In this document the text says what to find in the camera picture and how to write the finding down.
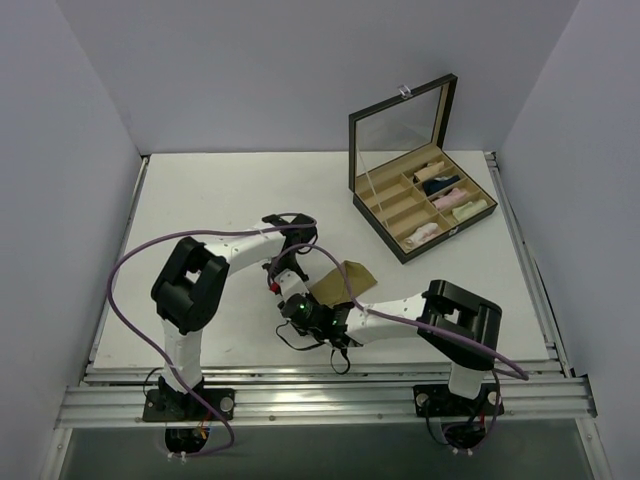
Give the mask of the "tan brown underwear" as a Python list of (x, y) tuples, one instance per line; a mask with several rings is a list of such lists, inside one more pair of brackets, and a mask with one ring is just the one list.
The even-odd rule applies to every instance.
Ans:
[(322, 305), (335, 307), (351, 301), (377, 285), (373, 274), (361, 263), (344, 261), (310, 287), (314, 298)]

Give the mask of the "white underwear pink trim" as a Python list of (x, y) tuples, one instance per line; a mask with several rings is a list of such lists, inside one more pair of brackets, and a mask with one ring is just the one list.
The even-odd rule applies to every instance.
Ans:
[(418, 227), (412, 234), (406, 237), (402, 244), (406, 249), (415, 249), (437, 237), (441, 233), (439, 225), (435, 222), (426, 223)]

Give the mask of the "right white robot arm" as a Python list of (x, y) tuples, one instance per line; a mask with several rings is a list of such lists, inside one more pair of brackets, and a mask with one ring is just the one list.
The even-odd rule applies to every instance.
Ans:
[(278, 308), (300, 335), (342, 354), (378, 341), (422, 338), (451, 362), (444, 400), (459, 413), (480, 400), (502, 320), (497, 304), (445, 280), (431, 281), (420, 294), (361, 308), (353, 302), (321, 305), (309, 293), (293, 293)]

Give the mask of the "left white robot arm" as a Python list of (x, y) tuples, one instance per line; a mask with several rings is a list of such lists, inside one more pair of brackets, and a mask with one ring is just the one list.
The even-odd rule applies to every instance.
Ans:
[(203, 382), (202, 332), (218, 310), (227, 279), (260, 264), (270, 272), (273, 291), (283, 301), (305, 295), (309, 277), (292, 247), (316, 238), (312, 217), (272, 214), (248, 230), (218, 232), (209, 242), (193, 234), (178, 241), (151, 290), (169, 357), (161, 375), (162, 387), (169, 391), (165, 405), (177, 418), (190, 419), (201, 409), (196, 387)]

